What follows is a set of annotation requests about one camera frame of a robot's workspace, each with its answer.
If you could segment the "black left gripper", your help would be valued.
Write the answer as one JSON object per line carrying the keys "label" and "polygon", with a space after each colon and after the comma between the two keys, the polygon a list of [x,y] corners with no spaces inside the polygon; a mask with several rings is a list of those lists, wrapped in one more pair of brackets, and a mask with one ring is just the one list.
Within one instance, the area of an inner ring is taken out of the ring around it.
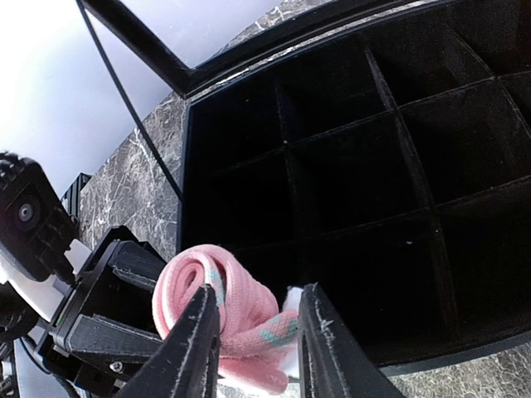
{"label": "black left gripper", "polygon": [[90,252],[37,344],[45,369],[88,392],[116,392],[157,351],[151,299],[165,260],[125,226]]}

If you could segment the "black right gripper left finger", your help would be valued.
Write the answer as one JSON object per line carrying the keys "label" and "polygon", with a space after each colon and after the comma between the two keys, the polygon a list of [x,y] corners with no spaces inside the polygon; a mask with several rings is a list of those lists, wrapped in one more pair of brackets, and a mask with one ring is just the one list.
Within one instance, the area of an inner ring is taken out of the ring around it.
{"label": "black right gripper left finger", "polygon": [[220,316],[214,289],[193,295],[160,348],[119,391],[122,398],[215,397]]}

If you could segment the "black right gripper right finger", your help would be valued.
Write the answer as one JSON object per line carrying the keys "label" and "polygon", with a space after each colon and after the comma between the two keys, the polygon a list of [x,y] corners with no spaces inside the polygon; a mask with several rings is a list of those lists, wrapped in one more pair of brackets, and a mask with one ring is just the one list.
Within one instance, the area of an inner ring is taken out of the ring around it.
{"label": "black right gripper right finger", "polygon": [[301,295],[298,331],[303,397],[401,397],[368,359],[318,284]]}

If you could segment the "pink teal patterned sock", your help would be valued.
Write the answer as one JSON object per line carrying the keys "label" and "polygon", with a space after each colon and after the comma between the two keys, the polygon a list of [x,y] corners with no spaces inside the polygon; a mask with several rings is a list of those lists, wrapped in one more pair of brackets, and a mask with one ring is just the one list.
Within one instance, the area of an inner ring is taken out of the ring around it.
{"label": "pink teal patterned sock", "polygon": [[214,289],[220,317],[219,375],[245,388],[284,393],[290,377],[282,365],[296,347],[299,314],[280,310],[274,294],[220,246],[193,246],[165,265],[152,296],[159,336],[168,337],[204,284]]}

